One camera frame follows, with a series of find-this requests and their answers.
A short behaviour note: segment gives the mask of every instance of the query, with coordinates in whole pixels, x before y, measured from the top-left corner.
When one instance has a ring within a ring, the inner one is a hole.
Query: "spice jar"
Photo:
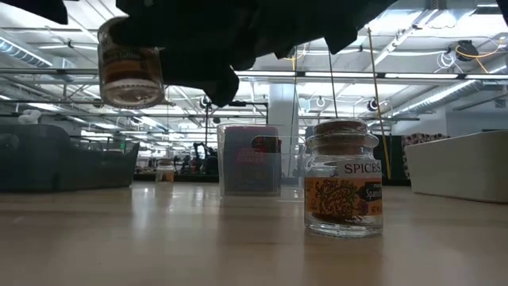
[[[158,48],[134,48],[115,44],[111,25],[125,17],[115,17],[98,31],[98,61],[102,100],[114,107],[142,109],[164,100],[164,84]]]
[[[367,125],[333,120],[314,127],[305,170],[305,224],[319,234],[362,238],[383,231],[379,143]]]

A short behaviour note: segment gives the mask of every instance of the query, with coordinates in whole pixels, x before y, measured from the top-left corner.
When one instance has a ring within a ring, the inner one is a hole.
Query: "glass jar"
[[[319,234],[362,238],[383,232],[379,143],[362,121],[334,120],[314,127],[306,141],[305,225]]]
[[[125,109],[155,106],[164,100],[159,49],[115,44],[109,34],[110,27],[124,18],[112,18],[98,30],[102,100],[107,105]]]

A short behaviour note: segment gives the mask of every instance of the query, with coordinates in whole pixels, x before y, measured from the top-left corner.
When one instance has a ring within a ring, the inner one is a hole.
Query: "ceiling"
[[[124,14],[116,9],[114,0],[82,0],[79,2],[65,2],[70,15],[69,25],[57,25],[36,15],[13,8],[0,3],[0,37],[2,33],[15,39],[16,44],[34,51],[43,58],[64,58],[72,62],[76,68],[96,69],[96,34],[99,26],[106,20],[123,16]],[[422,8],[412,10],[388,10],[370,23],[372,29],[373,51],[378,63],[375,65],[377,72],[413,72],[432,74],[435,72],[458,72],[464,73],[476,71],[479,65],[475,61],[456,61],[449,68],[440,68],[442,54],[447,52],[448,47],[455,47],[459,40],[470,40],[479,50],[480,54],[497,52],[484,61],[497,60],[505,56],[505,46],[508,40],[504,37],[508,34],[508,28],[501,14],[472,14],[460,21],[447,22],[445,24],[433,21],[423,29],[412,29],[412,24],[422,13]],[[359,31],[358,40],[352,43],[344,51],[331,56],[334,72],[370,72],[371,55],[370,44],[367,37],[367,30]],[[298,59],[295,67],[298,71],[307,72],[330,72],[329,54],[323,39],[310,42],[298,47]],[[0,68],[34,68],[21,61],[0,53]],[[254,65],[255,71],[292,71],[291,60],[277,60],[274,55],[262,56]],[[68,84],[64,81],[46,75],[30,74],[9,74],[8,77],[0,77],[1,85],[19,87],[21,83],[36,86],[47,91],[32,92],[33,100],[57,100],[65,95],[72,94],[71,99],[76,102],[85,102],[93,99],[100,99],[98,80],[96,75],[75,75],[75,81],[87,84]],[[270,97],[270,86],[277,84],[278,80],[272,77],[250,76],[241,78],[240,88],[236,100],[246,102],[267,102]],[[298,78],[297,96],[299,99],[300,120],[299,125],[315,124],[316,117],[333,116],[333,90],[337,97],[337,111],[341,116],[358,116],[366,114],[367,102],[374,98],[375,87],[371,79],[338,79],[334,81],[332,88],[330,78]],[[419,96],[437,85],[436,81],[411,81],[411,80],[384,80],[378,85],[379,100],[385,102],[385,110],[395,108],[404,102]],[[153,118],[161,126],[167,129],[181,132],[203,131],[204,120],[196,118],[192,121],[185,119],[188,114],[204,114],[199,107],[199,100],[203,97],[200,90],[186,87],[167,87],[167,100],[175,106],[156,106],[146,110],[137,111],[134,115],[142,117],[147,115],[168,115],[166,118]],[[19,99],[15,95],[8,95],[12,99]],[[90,113],[90,114],[122,114],[127,110],[118,110],[108,106],[92,106],[90,104],[59,104],[58,109],[46,109],[52,113]],[[264,122],[259,117],[266,114],[264,106],[258,109],[247,107],[226,107],[223,110],[215,110],[215,114],[222,114],[222,122],[259,123]],[[236,115],[252,118],[227,118]],[[115,117],[87,117],[76,116],[98,130],[104,129],[94,126],[93,123],[106,122],[118,125],[119,129],[136,129],[139,126],[132,126],[125,118]]]

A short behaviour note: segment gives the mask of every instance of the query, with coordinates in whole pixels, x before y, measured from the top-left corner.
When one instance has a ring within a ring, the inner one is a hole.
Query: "table surface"
[[[306,231],[300,192],[217,184],[0,194],[1,285],[506,285],[508,206],[385,187],[384,234]]]

